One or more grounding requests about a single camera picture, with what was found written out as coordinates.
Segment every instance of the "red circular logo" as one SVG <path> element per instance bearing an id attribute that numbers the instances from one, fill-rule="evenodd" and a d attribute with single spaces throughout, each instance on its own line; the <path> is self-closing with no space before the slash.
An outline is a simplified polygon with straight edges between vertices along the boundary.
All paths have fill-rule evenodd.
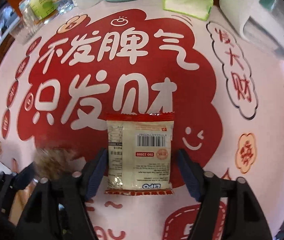
<path id="1" fill-rule="evenodd" d="M 30 111 L 33 106 L 34 96 L 32 93 L 28 93 L 24 100 L 24 109 Z"/>
<path id="2" fill-rule="evenodd" d="M 18 69 L 15 73 L 15 79 L 18 79 L 20 77 L 20 75 L 22 75 L 22 73 L 24 72 L 27 64 L 29 63 L 30 57 L 27 56 L 25 59 L 22 60 L 22 62 L 20 63 L 20 65 L 18 66 Z"/>
<path id="3" fill-rule="evenodd" d="M 10 126 L 10 110 L 7 109 L 2 119 L 2 137 L 6 139 Z"/>
<path id="4" fill-rule="evenodd" d="M 32 42 L 32 44 L 29 46 L 29 48 L 26 51 L 26 56 L 29 56 L 33 50 L 37 47 L 37 45 L 41 42 L 42 37 L 38 37 L 35 41 Z"/>
<path id="5" fill-rule="evenodd" d="M 9 89 L 9 94 L 8 97 L 6 99 L 6 106 L 9 108 L 15 98 L 15 95 L 18 91 L 18 86 L 19 86 L 19 82 L 16 80 L 13 85 L 11 86 L 11 88 Z"/>
<path id="6" fill-rule="evenodd" d="M 165 160 L 167 157 L 168 157 L 168 152 L 166 149 L 160 149 L 157 151 L 156 153 L 156 157 L 159 159 L 159 160 Z"/>

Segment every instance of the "chinese characters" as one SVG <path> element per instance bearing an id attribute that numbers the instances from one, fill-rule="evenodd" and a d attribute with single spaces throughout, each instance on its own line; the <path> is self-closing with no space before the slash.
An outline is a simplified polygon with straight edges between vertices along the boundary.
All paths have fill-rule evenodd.
<path id="1" fill-rule="evenodd" d="M 247 173 L 257 156 L 255 136 L 252 133 L 242 134 L 238 140 L 238 149 L 235 154 L 236 167 Z"/>
<path id="2" fill-rule="evenodd" d="M 213 50 L 222 63 L 229 97 L 240 114 L 251 120 L 256 115 L 257 95 L 251 68 L 234 36 L 223 26 L 209 22 L 206 26 L 213 40 Z"/>
<path id="3" fill-rule="evenodd" d="M 13 85 L 11 86 L 10 90 L 9 90 L 9 94 L 6 100 L 6 106 L 9 108 L 11 106 L 11 104 L 13 103 L 13 100 L 15 98 L 15 95 L 18 91 L 18 85 L 19 85 L 19 81 L 16 80 Z"/>
<path id="4" fill-rule="evenodd" d="M 139 9 L 94 21 L 73 17 L 33 52 L 39 57 L 32 56 L 36 61 L 28 71 L 18 136 L 33 137 L 37 147 L 67 142 L 90 160 L 107 145 L 108 113 L 174 111 L 174 147 L 194 151 L 204 166 L 219 144 L 222 124 L 211 104 L 215 74 L 195 43 L 184 22 L 148 19 Z M 174 187 L 184 184 L 176 167 L 172 174 Z"/>
<path id="5" fill-rule="evenodd" d="M 21 75 L 22 73 L 24 72 L 26 66 L 27 66 L 27 63 L 29 62 L 30 60 L 30 57 L 27 56 L 25 59 L 22 60 L 22 62 L 19 64 L 18 66 L 18 69 L 15 73 L 15 79 L 17 80 Z"/>
<path id="6" fill-rule="evenodd" d="M 2 118 L 1 130 L 2 130 L 2 137 L 6 139 L 8 132 L 9 132 L 9 125 L 10 125 L 10 110 L 7 109 L 4 113 Z"/>

